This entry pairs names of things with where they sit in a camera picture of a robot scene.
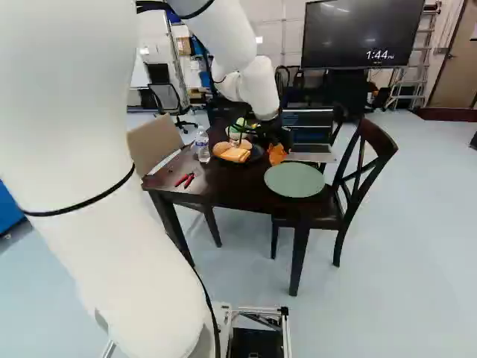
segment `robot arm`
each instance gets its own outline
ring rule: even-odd
[[[257,119],[277,116],[279,96],[268,57],[257,56],[256,38],[238,0],[168,0],[214,55],[212,79],[231,101],[250,104]]]
[[[169,3],[215,55],[215,76],[232,72],[224,93],[271,118],[273,71],[256,57],[238,0]],[[128,151],[136,21],[130,0],[4,4],[0,177],[130,358],[186,358],[210,314],[195,273],[149,215]]]

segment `wire cutters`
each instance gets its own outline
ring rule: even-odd
[[[184,189],[187,189],[189,185],[191,185],[191,182],[195,179],[195,174],[194,172],[189,173],[181,177],[181,179],[176,183],[175,187],[177,188],[180,184],[182,184],[184,181],[186,182],[184,184]]]

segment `tv screen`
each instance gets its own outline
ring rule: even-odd
[[[302,68],[406,66],[425,0],[306,4]]]

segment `plastic bottle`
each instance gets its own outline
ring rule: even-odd
[[[199,157],[199,162],[207,164],[210,161],[209,135],[202,126],[198,128],[195,137],[195,152]]]

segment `dark wooden table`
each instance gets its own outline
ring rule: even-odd
[[[214,125],[209,130],[211,144],[227,140],[225,125]],[[267,154],[255,163],[239,165],[212,158],[201,165],[191,147],[186,147],[154,175],[143,179],[142,188],[149,192],[166,231],[184,257],[194,265],[192,255],[177,218],[174,203],[209,204],[214,207],[267,213],[297,220],[294,234],[293,260],[289,293],[296,296],[305,259],[310,230],[310,220],[319,213],[320,203],[328,193],[304,199],[285,198],[272,192],[264,182],[264,174],[270,168]],[[189,188],[174,187],[186,173],[194,172],[196,178]]]

